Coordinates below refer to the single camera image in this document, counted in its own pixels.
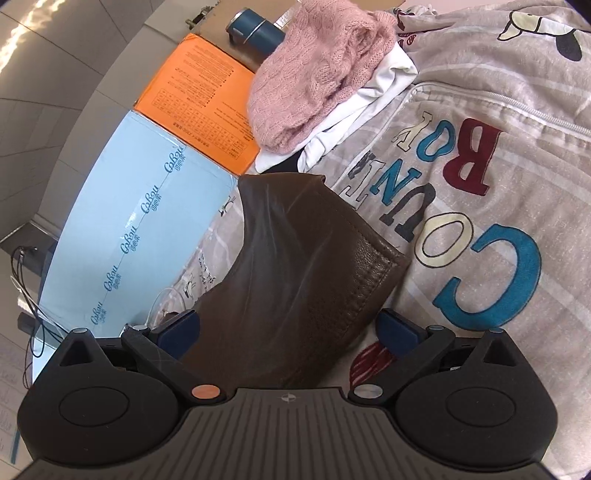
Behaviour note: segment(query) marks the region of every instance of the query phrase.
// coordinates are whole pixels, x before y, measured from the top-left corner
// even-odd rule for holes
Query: zipper
[[[451,86],[451,85],[448,85],[447,83],[423,82],[423,83],[418,83],[417,85],[415,85],[412,89],[410,89],[407,92],[407,94],[404,96],[404,99],[402,99],[402,102],[400,103],[400,105],[398,105],[398,107],[394,111],[394,113],[392,113],[392,115],[390,115],[388,117],[388,119],[384,123],[384,126],[379,130],[379,132],[376,134],[376,136],[373,138],[373,140],[358,155],[356,155],[355,158],[349,163],[349,165],[345,168],[345,170],[343,171],[343,173],[341,174],[339,179],[333,184],[331,189],[334,188],[341,180],[343,180],[345,178],[345,175],[347,175],[351,171],[353,166],[361,159],[361,157],[363,157],[369,150],[372,149],[372,147],[375,145],[375,143],[382,137],[382,134],[389,127],[390,122],[392,121],[394,116],[400,111],[400,109],[406,103],[408,103],[408,101],[410,100],[410,97],[416,91],[423,90],[425,87],[433,87],[434,89],[437,89],[439,92],[442,92],[442,93],[454,93],[456,95],[462,95],[464,97],[469,97],[469,98],[477,99],[477,100],[485,100],[490,103],[495,103],[497,105],[507,107],[509,109],[517,111],[518,113],[525,114],[525,115],[529,116],[530,118],[538,121],[541,124],[544,124],[544,125],[547,125],[550,127],[554,127],[555,129],[566,130],[567,131],[566,133],[568,133],[568,134],[572,134],[573,132],[575,132],[579,135],[587,137],[584,140],[591,143],[591,129],[581,127],[580,125],[576,125],[576,124],[567,122],[565,120],[553,117],[551,115],[547,115],[546,113],[540,112],[539,110],[536,110],[536,109],[531,108],[527,105],[524,105],[523,103],[518,102],[517,100],[515,100],[513,98],[507,97],[505,95],[501,95],[500,93],[484,92],[484,91],[480,91],[480,90],[468,90],[468,89],[464,89],[464,88],[460,88],[460,87]]]

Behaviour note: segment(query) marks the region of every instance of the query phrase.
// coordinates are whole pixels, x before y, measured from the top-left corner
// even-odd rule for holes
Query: cardboard box
[[[399,7],[404,0],[353,0],[364,10],[386,10]],[[270,22],[275,22],[293,5],[294,0],[220,0],[215,8],[207,14],[193,29],[193,33],[201,35],[206,40],[221,48],[224,52],[234,57],[237,61],[255,72],[262,63],[261,56],[247,45],[234,45],[230,43],[226,26],[234,15],[242,8],[250,8],[265,17]]]

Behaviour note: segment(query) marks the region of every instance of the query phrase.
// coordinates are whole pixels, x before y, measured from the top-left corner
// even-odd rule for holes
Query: white cloth
[[[295,149],[283,155],[262,149],[255,159],[256,171],[262,173],[302,148],[304,151],[298,160],[298,171],[309,171],[323,155],[380,113],[416,76],[417,68],[413,61],[396,43],[365,86],[350,99],[337,105]]]

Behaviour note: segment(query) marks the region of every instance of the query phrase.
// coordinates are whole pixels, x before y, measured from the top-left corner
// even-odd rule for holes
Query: pink knitted sweater
[[[258,69],[248,118],[260,147],[284,154],[371,78],[396,19],[349,0],[302,0],[285,40]]]

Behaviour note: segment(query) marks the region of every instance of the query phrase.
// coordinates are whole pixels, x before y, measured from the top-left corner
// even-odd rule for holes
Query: bedding
[[[591,469],[591,27],[558,0],[395,13],[414,84],[310,173],[412,259],[385,306],[463,336],[509,332],[558,410],[544,463],[578,480]],[[242,241],[235,192],[175,289],[199,298]],[[323,385],[347,391],[375,339],[368,328]]]

